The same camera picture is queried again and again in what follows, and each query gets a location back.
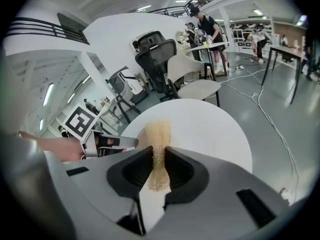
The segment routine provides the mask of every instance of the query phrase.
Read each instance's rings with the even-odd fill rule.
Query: beige chair
[[[210,67],[213,80],[207,80],[207,67]],[[197,71],[204,71],[204,79],[181,86],[181,89],[177,90],[174,83],[179,78]],[[173,91],[173,95],[176,99],[204,100],[215,93],[217,106],[220,107],[218,90],[220,89],[221,85],[215,81],[216,77],[210,63],[197,61],[182,54],[175,55],[168,61],[167,77],[170,87]]]

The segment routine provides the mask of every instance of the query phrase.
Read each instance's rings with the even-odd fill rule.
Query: black rectangle
[[[236,195],[259,228],[262,228],[276,218],[251,189],[240,190],[236,192]]]
[[[77,175],[77,174],[82,174],[87,171],[89,171],[89,169],[87,167],[79,167],[79,168],[67,170],[66,174],[68,174],[68,176],[73,176],[73,175]]]

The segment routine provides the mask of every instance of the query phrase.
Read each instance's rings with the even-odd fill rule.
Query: white shirt
[[[265,36],[264,35],[260,35],[260,34],[253,34],[252,35],[252,41],[256,44],[257,42],[260,42],[262,40],[265,40]]]
[[[281,38],[281,45],[284,42],[284,44],[287,46],[288,45],[288,39],[286,37]]]

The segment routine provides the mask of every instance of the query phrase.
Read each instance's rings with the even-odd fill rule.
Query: sneaker
[[[214,74],[218,74],[219,72],[221,72],[221,69],[220,69],[220,65],[216,65],[216,69],[214,70]]]

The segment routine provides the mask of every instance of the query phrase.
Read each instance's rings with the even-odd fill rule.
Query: white cable
[[[238,79],[238,78],[246,78],[246,77],[254,77],[260,84],[261,82],[254,76],[254,74],[258,73],[258,72],[261,72],[261,71],[265,71],[265,69],[261,69],[259,71],[256,71],[254,73],[250,73],[248,70],[244,69],[245,71],[247,71],[249,74],[248,75],[244,75],[244,76],[237,76],[237,77],[234,77],[234,78],[231,78],[231,79],[228,79],[226,81],[222,81],[222,82],[219,82],[220,84],[222,85],[225,85],[225,86],[228,86],[229,88],[237,91],[238,93],[248,97],[248,98],[251,98],[252,101],[260,108],[260,110],[262,111],[262,113],[264,114],[264,116],[266,117],[266,119],[269,121],[269,123],[273,126],[273,128],[275,129],[276,133],[279,135],[279,137],[281,138],[281,141],[284,145],[284,147],[286,148],[287,152],[288,152],[288,155],[289,155],[289,159],[290,159],[290,162],[291,162],[291,173],[290,173],[290,179],[289,179],[289,183],[292,181],[292,177],[293,177],[293,171],[295,171],[295,174],[296,174],[296,182],[295,182],[295,188],[294,188],[294,198],[293,198],[293,203],[296,202],[296,196],[297,196],[297,187],[298,187],[298,183],[299,183],[299,173],[298,173],[298,169],[297,169],[297,164],[296,164],[296,161],[292,155],[292,152],[289,148],[289,145],[287,144],[285,138],[283,137],[283,135],[280,133],[280,131],[277,129],[277,127],[275,126],[274,122],[272,121],[271,117],[263,110],[263,108],[261,107],[260,105],[260,97],[262,95],[262,92],[264,91],[264,87],[262,85],[262,89],[260,91],[260,94],[258,95],[256,92],[253,93],[252,96],[249,96],[233,87],[231,87],[230,85],[227,85],[225,84],[225,82],[228,82],[228,81],[231,81],[231,80],[234,80],[234,79]],[[255,96],[258,96],[258,100],[257,102],[254,100],[254,97]]]

